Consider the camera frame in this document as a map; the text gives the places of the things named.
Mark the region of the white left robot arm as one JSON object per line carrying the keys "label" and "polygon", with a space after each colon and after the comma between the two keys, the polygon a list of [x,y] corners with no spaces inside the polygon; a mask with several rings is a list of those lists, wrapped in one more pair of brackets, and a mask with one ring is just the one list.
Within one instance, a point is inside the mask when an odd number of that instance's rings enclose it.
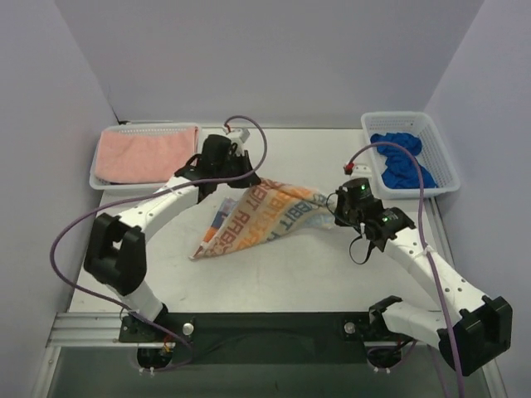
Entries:
{"label": "white left robot arm", "polygon": [[145,281],[146,246],[160,229],[214,193],[217,186],[246,189],[261,180],[253,171],[244,143],[248,129],[210,134],[157,196],[139,202],[117,216],[95,218],[85,254],[84,270],[113,291],[119,301],[142,318],[157,322],[168,312]]}

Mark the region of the pink towel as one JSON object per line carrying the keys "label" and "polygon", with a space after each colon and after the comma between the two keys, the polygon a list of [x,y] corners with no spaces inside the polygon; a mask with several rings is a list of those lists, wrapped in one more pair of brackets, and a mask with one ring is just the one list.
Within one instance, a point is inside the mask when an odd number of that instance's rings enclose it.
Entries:
{"label": "pink towel", "polygon": [[115,184],[166,182],[196,152],[199,128],[143,129],[100,135],[95,176]]}

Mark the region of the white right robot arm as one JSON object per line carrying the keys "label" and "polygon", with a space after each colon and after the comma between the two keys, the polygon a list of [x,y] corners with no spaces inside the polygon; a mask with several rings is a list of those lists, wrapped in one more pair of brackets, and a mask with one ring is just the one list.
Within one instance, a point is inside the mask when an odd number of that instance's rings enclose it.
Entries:
{"label": "white right robot arm", "polygon": [[368,179],[349,180],[335,194],[336,225],[354,228],[371,250],[397,262],[440,306],[427,311],[389,296],[368,310],[372,329],[434,347],[462,376],[509,350],[513,309],[507,300],[490,298],[465,280],[426,243],[419,222],[373,195]]}

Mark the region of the orange patterned towel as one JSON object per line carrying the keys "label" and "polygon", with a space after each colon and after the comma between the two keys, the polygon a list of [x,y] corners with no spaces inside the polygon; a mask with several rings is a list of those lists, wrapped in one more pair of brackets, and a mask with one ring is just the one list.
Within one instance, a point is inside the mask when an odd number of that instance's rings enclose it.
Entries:
{"label": "orange patterned towel", "polygon": [[228,255],[303,228],[334,226],[335,200],[321,191],[263,178],[218,207],[192,260]]}

